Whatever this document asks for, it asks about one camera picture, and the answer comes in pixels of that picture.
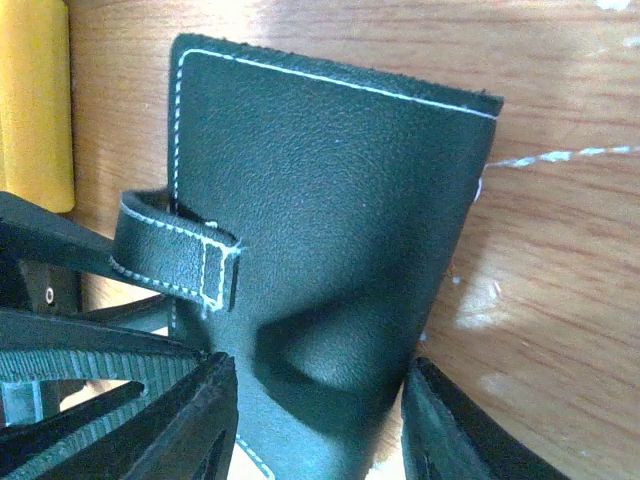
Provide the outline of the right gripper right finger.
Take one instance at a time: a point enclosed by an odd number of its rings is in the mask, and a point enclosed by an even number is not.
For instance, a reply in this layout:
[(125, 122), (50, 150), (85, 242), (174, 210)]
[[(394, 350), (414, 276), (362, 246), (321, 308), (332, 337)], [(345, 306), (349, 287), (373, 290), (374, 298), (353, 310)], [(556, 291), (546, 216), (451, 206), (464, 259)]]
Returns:
[(402, 454), (408, 479), (564, 479), (425, 357), (404, 382)]

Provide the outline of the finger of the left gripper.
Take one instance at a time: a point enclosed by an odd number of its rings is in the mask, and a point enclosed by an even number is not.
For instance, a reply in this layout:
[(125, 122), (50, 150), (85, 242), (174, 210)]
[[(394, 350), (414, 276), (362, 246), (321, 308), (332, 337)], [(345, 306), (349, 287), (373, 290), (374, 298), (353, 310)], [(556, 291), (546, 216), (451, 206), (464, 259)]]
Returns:
[(8, 428), (34, 425), (60, 412), (33, 387), (80, 380), (134, 382), (156, 398), (207, 358), (205, 351), (157, 334), (172, 320), (171, 304), (126, 304), (85, 314), (1, 309), (1, 398)]
[(1, 307), (78, 320), (168, 320), (170, 299), (154, 295), (85, 311), (81, 273), (121, 281), (112, 241), (8, 192), (1, 194)]

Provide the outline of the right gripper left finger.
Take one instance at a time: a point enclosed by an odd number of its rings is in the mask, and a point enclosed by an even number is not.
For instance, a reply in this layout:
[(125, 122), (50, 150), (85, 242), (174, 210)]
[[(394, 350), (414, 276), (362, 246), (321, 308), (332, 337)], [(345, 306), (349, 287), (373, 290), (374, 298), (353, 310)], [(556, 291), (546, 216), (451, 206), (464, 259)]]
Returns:
[(213, 354), (148, 402), (140, 382), (1, 433), (4, 479), (224, 479), (238, 424), (233, 357)]

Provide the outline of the black card holder wallet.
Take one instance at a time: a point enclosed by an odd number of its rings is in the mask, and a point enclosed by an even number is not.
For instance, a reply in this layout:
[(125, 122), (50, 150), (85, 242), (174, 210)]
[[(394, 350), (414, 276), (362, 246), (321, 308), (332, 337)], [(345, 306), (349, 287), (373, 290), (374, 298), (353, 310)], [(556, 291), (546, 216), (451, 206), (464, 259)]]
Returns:
[(500, 97), (182, 34), (167, 177), (110, 257), (230, 354), (269, 479), (362, 479), (489, 156)]

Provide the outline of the yellow card bin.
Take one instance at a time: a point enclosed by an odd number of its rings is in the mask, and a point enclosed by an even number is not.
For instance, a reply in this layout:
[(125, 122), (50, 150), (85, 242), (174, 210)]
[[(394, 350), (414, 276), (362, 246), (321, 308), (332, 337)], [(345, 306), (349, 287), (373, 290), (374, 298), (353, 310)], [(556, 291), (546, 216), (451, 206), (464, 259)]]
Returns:
[(75, 205), (63, 1), (1, 3), (1, 190), (54, 213)]

